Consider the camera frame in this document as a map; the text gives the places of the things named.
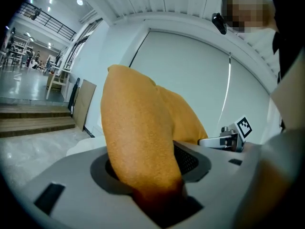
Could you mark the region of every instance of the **balcony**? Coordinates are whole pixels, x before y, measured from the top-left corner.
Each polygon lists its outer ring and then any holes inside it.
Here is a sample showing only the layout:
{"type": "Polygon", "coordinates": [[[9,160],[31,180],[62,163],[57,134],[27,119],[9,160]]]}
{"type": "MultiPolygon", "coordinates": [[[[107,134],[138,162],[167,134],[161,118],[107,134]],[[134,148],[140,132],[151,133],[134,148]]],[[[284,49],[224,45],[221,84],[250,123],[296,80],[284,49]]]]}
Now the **balcony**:
{"type": "Polygon", "coordinates": [[[43,26],[49,28],[50,30],[68,39],[69,41],[71,41],[73,36],[76,34],[76,32],[73,31],[72,29],[65,26],[63,23],[61,23],[54,17],[50,16],[49,14],[45,13],[44,11],[40,10],[38,7],[28,2],[23,2],[20,8],[16,11],[16,13],[24,15],[42,24],[43,26]],[[40,13],[38,15],[35,15],[35,12],[37,11],[40,11],[40,13]]]}

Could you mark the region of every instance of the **white round object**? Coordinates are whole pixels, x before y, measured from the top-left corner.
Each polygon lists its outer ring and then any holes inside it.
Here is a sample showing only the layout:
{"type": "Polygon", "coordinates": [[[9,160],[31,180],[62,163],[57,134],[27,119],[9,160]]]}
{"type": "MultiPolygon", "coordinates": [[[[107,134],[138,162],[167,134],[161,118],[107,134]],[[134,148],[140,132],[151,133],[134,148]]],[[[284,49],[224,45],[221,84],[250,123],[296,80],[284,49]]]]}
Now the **white round object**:
{"type": "Polygon", "coordinates": [[[77,4],[82,5],[83,4],[82,0],[77,0],[77,4]]]}

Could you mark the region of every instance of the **glossy floor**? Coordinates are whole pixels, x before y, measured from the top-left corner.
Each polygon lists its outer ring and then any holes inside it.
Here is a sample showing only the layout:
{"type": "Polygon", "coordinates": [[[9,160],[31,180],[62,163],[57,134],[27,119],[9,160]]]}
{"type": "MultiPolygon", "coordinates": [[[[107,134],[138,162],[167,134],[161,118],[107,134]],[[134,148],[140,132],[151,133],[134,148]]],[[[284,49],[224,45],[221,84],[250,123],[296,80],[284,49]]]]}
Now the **glossy floor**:
{"type": "MultiPolygon", "coordinates": [[[[0,77],[0,97],[45,100],[48,74],[39,70],[19,66],[4,66],[0,77]]],[[[50,91],[49,101],[63,102],[60,91],[50,91]]]]}
{"type": "Polygon", "coordinates": [[[0,139],[0,167],[14,190],[40,174],[83,139],[90,138],[79,128],[0,139]]]}

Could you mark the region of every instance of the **ceiling light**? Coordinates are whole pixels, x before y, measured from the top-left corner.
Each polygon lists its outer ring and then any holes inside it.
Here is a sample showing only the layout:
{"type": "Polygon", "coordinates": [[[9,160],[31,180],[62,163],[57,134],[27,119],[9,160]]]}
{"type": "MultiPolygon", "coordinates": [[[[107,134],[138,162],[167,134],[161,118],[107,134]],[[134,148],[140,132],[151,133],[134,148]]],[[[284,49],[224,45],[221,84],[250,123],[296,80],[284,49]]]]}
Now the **ceiling light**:
{"type": "Polygon", "coordinates": [[[77,0],[77,4],[82,5],[83,4],[82,0],[77,0]]]}

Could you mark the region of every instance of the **headphones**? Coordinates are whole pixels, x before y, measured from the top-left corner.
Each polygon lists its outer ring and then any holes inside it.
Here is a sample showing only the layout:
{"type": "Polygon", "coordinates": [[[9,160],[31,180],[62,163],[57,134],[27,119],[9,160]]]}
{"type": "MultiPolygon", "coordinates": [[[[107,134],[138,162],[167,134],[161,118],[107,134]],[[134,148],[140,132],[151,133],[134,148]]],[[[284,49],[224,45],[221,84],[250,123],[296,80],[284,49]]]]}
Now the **headphones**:
{"type": "Polygon", "coordinates": [[[222,35],[226,35],[227,25],[226,25],[223,17],[220,15],[220,13],[214,13],[212,15],[212,22],[217,27],[217,29],[220,31],[220,33],[222,35]]]}

